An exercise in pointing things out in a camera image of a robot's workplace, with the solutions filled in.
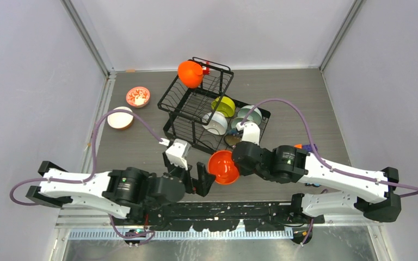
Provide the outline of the red box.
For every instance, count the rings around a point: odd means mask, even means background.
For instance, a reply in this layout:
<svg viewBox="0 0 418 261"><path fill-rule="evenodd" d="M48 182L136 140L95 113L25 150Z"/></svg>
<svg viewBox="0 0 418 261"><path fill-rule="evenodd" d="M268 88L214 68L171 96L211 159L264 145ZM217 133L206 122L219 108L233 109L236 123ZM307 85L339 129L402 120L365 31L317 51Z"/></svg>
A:
<svg viewBox="0 0 418 261"><path fill-rule="evenodd" d="M210 74L210 68L208 67L210 63L208 61L204 62L202 64L202 74L203 75L209 75Z"/></svg>

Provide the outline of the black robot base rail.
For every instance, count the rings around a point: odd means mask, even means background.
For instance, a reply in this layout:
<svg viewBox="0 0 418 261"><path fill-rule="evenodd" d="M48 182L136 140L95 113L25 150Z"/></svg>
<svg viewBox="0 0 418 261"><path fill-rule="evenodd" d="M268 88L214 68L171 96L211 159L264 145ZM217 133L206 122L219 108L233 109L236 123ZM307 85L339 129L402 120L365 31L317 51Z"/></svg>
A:
<svg viewBox="0 0 418 261"><path fill-rule="evenodd" d="M298 207L281 201L181 202L148 209L137 216L114 219L117 226L146 226L154 231L234 231L243 224L248 232L279 231L293 225L308 225L311 217Z"/></svg>

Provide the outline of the white bowl red floral pattern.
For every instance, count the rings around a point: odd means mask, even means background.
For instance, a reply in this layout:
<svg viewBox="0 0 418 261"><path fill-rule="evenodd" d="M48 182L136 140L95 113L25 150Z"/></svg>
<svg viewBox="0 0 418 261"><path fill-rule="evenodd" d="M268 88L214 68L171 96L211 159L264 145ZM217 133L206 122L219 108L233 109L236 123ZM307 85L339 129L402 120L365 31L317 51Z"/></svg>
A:
<svg viewBox="0 0 418 261"><path fill-rule="evenodd" d="M126 102L134 108L142 108L150 101L151 93L143 86L133 87L126 94Z"/></svg>

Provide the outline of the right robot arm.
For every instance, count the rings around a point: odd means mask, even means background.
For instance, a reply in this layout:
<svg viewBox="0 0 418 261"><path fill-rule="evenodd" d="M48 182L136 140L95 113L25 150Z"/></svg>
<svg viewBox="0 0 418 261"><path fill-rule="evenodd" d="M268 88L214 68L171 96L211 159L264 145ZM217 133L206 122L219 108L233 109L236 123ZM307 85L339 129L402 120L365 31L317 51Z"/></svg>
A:
<svg viewBox="0 0 418 261"><path fill-rule="evenodd" d="M401 197L395 194L398 171L393 167L366 171L327 162L302 148L282 145L269 151L247 141L236 145L231 158L242 176L256 174L270 182L319 184L336 190L294 194L289 216L296 223L329 214L362 214L373 221L394 222L402 210Z"/></svg>

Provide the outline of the grey building block plate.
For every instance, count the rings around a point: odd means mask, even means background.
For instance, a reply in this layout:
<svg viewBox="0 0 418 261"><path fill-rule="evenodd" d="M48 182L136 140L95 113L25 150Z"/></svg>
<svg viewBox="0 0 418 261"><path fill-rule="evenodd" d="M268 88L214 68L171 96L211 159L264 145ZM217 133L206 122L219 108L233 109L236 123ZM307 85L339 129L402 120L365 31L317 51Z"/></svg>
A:
<svg viewBox="0 0 418 261"><path fill-rule="evenodd" d="M315 151L318 151L318 148L316 144L303 144L302 149L306 150L307 152L314 153Z"/></svg>

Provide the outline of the celadon bowl with flower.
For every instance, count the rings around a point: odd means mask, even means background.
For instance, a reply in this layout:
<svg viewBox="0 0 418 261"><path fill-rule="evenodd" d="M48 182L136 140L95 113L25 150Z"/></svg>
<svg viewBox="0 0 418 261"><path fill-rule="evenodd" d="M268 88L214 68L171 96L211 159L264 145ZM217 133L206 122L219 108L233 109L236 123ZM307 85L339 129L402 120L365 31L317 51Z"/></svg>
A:
<svg viewBox="0 0 418 261"><path fill-rule="evenodd" d="M237 129L237 126L241 126L241 122L243 121L244 117L236 117L231 121L231 128Z"/></svg>

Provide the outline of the mint textured bowl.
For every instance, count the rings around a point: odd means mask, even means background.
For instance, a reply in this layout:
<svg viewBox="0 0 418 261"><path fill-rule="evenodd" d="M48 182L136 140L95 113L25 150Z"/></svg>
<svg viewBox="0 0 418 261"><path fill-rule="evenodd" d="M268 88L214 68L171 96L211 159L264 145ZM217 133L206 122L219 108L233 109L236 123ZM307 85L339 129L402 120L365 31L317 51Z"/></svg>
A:
<svg viewBox="0 0 418 261"><path fill-rule="evenodd" d="M253 108L253 105L245 105L241 107L237 113L238 117L244 118L246 115L248 115L248 121L252 121L256 123L257 125L260 125L262 122L263 115L259 108L255 108L253 111L250 112L250 110Z"/></svg>

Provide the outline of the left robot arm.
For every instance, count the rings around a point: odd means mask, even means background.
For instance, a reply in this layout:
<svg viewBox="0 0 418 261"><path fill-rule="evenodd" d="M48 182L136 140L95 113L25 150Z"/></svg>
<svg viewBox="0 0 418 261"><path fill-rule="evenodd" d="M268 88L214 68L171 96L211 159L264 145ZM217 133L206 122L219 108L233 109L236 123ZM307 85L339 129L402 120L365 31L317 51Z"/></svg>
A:
<svg viewBox="0 0 418 261"><path fill-rule="evenodd" d="M66 172L50 161L40 166L43 180L29 187L26 198L36 205L61 208L64 205L81 206L107 213L117 219L139 225L152 210L172 206L185 194L205 197L216 177L198 162L198 178L191 176L192 166L180 167L163 153L167 171L158 176L135 167L94 174L82 183L84 173Z"/></svg>

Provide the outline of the yellow-green bowl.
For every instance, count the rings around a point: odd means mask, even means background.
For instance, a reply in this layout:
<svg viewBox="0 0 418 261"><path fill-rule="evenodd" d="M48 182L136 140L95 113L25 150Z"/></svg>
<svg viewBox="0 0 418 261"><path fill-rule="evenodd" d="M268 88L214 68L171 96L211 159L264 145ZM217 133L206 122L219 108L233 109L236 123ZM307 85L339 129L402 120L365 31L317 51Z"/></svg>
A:
<svg viewBox="0 0 418 261"><path fill-rule="evenodd" d="M211 102L211 109L222 113L225 117L233 117L236 111L236 105L231 98L219 96Z"/></svg>

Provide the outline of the white ribbed bowl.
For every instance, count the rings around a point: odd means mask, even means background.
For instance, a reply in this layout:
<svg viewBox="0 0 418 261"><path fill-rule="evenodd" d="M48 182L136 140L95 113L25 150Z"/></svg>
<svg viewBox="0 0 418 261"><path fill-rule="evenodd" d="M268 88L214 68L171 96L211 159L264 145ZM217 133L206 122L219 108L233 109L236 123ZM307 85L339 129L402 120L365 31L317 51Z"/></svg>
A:
<svg viewBox="0 0 418 261"><path fill-rule="evenodd" d="M226 117L218 111L215 111L211 118L210 116L211 113L207 113L202 117L202 127L214 135L225 135L228 128Z"/></svg>

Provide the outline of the dark blue glazed bowl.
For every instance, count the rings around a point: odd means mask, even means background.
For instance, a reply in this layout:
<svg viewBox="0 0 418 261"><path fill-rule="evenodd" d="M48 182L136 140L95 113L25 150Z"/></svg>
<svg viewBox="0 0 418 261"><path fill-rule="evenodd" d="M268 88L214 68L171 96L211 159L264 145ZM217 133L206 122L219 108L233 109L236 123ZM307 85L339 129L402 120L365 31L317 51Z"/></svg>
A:
<svg viewBox="0 0 418 261"><path fill-rule="evenodd" d="M229 130L224 136L224 142L229 147L235 147L237 143L241 142L242 134L235 129Z"/></svg>

